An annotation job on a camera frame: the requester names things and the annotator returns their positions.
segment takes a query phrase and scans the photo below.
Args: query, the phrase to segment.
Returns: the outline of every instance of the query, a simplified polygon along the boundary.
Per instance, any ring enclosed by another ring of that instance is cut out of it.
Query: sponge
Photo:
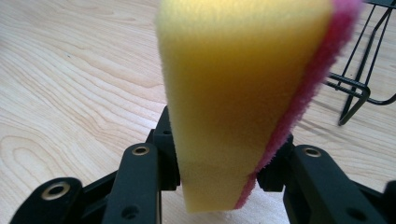
[[[245,203],[359,8],[359,0],[161,1],[156,31],[189,212]]]

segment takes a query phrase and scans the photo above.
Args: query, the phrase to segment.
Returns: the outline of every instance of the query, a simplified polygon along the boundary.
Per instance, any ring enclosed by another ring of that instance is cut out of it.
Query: black wire rack
[[[366,1],[367,4],[371,4],[372,9],[370,11],[369,16],[364,23],[364,26],[361,30],[359,38],[350,53],[350,56],[347,60],[346,66],[344,71],[341,75],[330,73],[329,79],[335,80],[331,82],[328,80],[325,84],[335,88],[338,91],[342,91],[348,94],[346,98],[346,103],[344,105],[344,109],[341,113],[341,117],[339,119],[338,125],[346,124],[352,116],[361,108],[361,106],[368,102],[373,105],[390,105],[396,101],[396,93],[393,94],[388,100],[376,100],[370,97],[371,90],[369,88],[369,82],[372,77],[373,70],[375,68],[375,62],[377,60],[378,52],[380,50],[382,40],[384,38],[385,32],[387,30],[389,24],[389,18],[391,16],[392,10],[396,8],[396,0],[369,0]],[[362,38],[366,35],[366,28],[370,21],[372,21],[374,12],[379,9],[380,7],[385,8],[384,14],[376,23],[373,31],[369,34],[368,42],[363,50],[363,55],[360,59],[360,65],[358,70],[355,74],[355,78],[351,79],[346,77],[347,72],[350,69],[350,65],[353,59],[356,59],[357,56],[357,49],[364,45],[362,42]],[[373,45],[375,42],[375,38],[377,37],[377,31],[382,27],[382,31],[379,34],[379,38],[376,40],[377,44],[376,47]],[[371,63],[368,62],[369,55],[371,50],[375,49],[374,56],[372,57]],[[365,73],[366,65],[370,64],[370,68],[368,69],[367,74]],[[352,101],[354,97],[358,98],[358,101],[352,105]]]

